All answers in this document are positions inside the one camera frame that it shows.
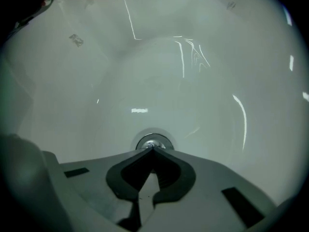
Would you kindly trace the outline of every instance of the white sink basin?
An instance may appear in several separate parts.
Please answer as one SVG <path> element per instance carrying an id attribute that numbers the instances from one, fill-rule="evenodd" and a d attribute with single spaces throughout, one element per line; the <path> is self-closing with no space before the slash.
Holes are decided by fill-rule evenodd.
<path id="1" fill-rule="evenodd" d="M 280 204 L 307 167 L 307 55 L 275 0 L 56 0 L 1 55 L 3 128 L 60 163 L 160 133 Z"/>

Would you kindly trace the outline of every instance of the black rectangular slot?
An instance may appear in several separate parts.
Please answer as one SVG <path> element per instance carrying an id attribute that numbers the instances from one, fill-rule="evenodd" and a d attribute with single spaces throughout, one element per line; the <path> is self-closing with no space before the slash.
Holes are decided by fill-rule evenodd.
<path id="1" fill-rule="evenodd" d="M 64 174 L 66 175 L 67 178 L 71 178 L 71 177 L 74 177 L 74 176 L 77 176 L 77 175 L 80 175 L 80 174 L 84 174 L 84 173 L 87 173 L 87 172 L 89 172 L 88 169 L 79 168 L 79 169 L 74 169 L 74 170 L 71 170 L 71 171 L 66 171 L 66 172 L 64 172 Z"/>
<path id="2" fill-rule="evenodd" d="M 247 228 L 264 218 L 264 216 L 236 188 L 228 188 L 221 192 Z"/>

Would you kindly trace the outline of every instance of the white ceramic surface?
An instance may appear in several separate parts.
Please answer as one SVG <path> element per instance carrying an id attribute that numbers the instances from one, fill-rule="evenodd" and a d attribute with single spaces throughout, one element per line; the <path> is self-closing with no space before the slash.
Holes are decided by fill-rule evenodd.
<path id="1" fill-rule="evenodd" d="M 56 0 L 1 53 L 2 127 L 60 162 L 162 133 L 279 204 L 307 167 L 307 54 L 275 0 Z"/>

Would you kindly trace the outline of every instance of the drain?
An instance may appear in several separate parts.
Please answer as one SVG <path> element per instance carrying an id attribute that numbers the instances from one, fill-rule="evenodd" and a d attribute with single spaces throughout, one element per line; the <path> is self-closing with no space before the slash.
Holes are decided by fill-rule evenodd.
<path id="1" fill-rule="evenodd" d="M 144 136 L 136 146 L 136 149 L 160 147 L 163 149 L 174 149 L 170 140 L 160 134 L 148 134 Z"/>

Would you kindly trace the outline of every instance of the drain cover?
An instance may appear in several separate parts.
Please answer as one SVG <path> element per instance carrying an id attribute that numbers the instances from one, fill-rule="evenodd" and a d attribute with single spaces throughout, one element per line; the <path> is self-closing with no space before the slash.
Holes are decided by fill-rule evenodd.
<path id="1" fill-rule="evenodd" d="M 174 149 L 170 140 L 160 134 L 148 134 L 144 136 L 136 146 L 136 149 L 160 147 L 163 149 Z"/>

